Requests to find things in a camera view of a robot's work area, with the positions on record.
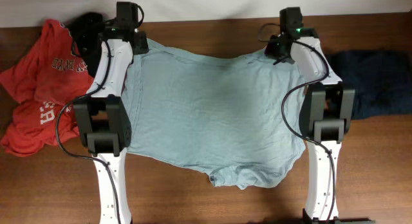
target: folded dark blue cloth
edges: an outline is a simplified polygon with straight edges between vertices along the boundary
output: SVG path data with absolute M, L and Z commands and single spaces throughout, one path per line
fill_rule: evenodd
M 412 113 L 412 74 L 407 53 L 351 50 L 326 58 L 343 82 L 356 89 L 353 119 Z

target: red hoodie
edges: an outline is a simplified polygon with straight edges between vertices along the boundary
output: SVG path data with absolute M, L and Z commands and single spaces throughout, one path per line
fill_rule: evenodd
M 93 82 L 84 61 L 71 54 L 71 41 L 67 28 L 48 19 L 29 53 L 0 74 L 0 83 L 20 103 L 0 141 L 7 152 L 29 156 L 45 144 L 57 145 L 55 117 Z M 62 141 L 79 135 L 71 107 L 63 114 L 59 131 Z

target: clothing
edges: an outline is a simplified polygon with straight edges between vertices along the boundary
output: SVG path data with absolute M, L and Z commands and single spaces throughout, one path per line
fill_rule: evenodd
M 412 114 L 412 71 L 406 53 L 351 50 L 327 58 L 343 82 L 355 88 L 352 119 Z
M 0 74 L 0 83 L 20 106 L 13 112 L 0 144 L 18 156 L 36 153 L 55 142 L 55 117 L 63 105 L 83 95 L 93 82 L 81 58 L 71 54 L 67 28 L 48 19 L 42 34 L 18 64 Z M 61 119 L 62 140 L 78 136 L 73 111 Z
M 122 101 L 132 126 L 129 153 L 209 175 L 213 186 L 276 186 L 304 151 L 281 118 L 297 66 L 273 66 L 263 51 L 217 59 L 148 40 L 127 70 Z M 302 91 L 286 102 L 295 130 Z

